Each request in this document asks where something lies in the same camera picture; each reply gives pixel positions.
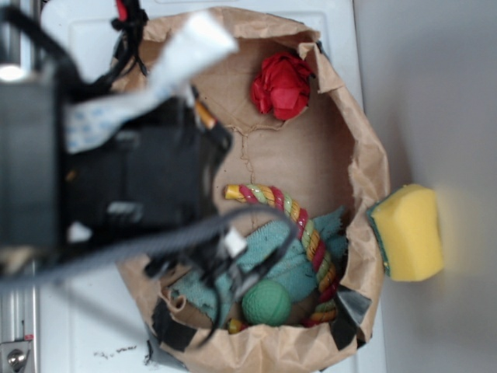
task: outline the brown paper bag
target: brown paper bag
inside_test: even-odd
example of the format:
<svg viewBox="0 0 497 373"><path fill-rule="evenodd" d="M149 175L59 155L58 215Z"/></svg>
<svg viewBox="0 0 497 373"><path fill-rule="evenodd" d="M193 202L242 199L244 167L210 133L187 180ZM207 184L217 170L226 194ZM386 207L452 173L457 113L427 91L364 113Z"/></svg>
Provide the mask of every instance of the brown paper bag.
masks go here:
<svg viewBox="0 0 497 373"><path fill-rule="evenodd" d="M217 206L221 211L237 207L223 200L221 191L228 183L247 182L285 190L311 217L346 206L349 254L335 297L338 317L310 329L261 325L236 335L218 330L208 345L197 349L209 332L210 320L184 297L173 300L167 288L184 269L177 268L162 281L150 281L143 275L148 258L141 257L120 264L120 272L157 345L190 371L267 373L327 368L354 354L371 338L384 271L366 209L389 192L387 158L363 111L321 52L318 32L289 19L242 9L211 12L240 45L237 54L193 82L204 102L233 130L235 140L214 182ZM186 17L148 23L141 57L149 68ZM308 108L285 122L260 114L249 98L262 60L279 51L297 52L315 74ZM135 69L116 87L138 89L144 83L145 77ZM239 228L248 234L262 223L253 218Z"/></svg>

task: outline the braided rope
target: braided rope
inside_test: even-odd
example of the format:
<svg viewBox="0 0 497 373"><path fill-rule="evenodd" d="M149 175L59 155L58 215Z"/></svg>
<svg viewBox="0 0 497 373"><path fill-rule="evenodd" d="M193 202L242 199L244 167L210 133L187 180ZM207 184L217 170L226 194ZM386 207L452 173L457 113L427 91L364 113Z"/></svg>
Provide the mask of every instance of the braided rope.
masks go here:
<svg viewBox="0 0 497 373"><path fill-rule="evenodd" d="M305 326L317 325L321 322L332 321L336 317L335 302L332 300L339 285L336 268L332 256L321 240L319 232L315 229L314 222L309 218L307 210L287 193L274 186L259 184L228 185L224 191L228 200L237 200L248 204L267 204L290 217L298 227L298 239L306 253L312 268L316 273L316 283L321 293L319 304L309 319L303 320Z"/></svg>

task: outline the yellow sponge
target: yellow sponge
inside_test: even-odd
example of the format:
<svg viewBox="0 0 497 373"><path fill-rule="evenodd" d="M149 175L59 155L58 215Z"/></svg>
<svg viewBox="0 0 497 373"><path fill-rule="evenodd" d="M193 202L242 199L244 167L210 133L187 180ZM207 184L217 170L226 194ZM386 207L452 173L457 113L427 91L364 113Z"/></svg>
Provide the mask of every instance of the yellow sponge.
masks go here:
<svg viewBox="0 0 497 373"><path fill-rule="evenodd" d="M443 269L436 195L404 186L367 212L392 280L422 281Z"/></svg>

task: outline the red crumpled paper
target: red crumpled paper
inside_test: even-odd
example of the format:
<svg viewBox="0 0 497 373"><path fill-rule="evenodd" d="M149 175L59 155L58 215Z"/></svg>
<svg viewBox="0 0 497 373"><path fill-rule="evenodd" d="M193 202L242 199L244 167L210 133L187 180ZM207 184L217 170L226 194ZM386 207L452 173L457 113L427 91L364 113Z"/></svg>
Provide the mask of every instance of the red crumpled paper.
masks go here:
<svg viewBox="0 0 497 373"><path fill-rule="evenodd" d="M288 120L308 104L311 69L306 61L288 52L266 58L252 83L251 99L263 114L273 110L276 118Z"/></svg>

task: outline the green ball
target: green ball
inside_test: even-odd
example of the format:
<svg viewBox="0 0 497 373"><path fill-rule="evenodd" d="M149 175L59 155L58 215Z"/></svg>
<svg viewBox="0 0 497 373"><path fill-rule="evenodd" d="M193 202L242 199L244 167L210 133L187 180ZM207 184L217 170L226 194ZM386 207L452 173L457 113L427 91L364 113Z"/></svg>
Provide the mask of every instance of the green ball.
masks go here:
<svg viewBox="0 0 497 373"><path fill-rule="evenodd" d="M271 280L260 281L242 300L243 314L253 325L280 326L287 321L291 307L287 289Z"/></svg>

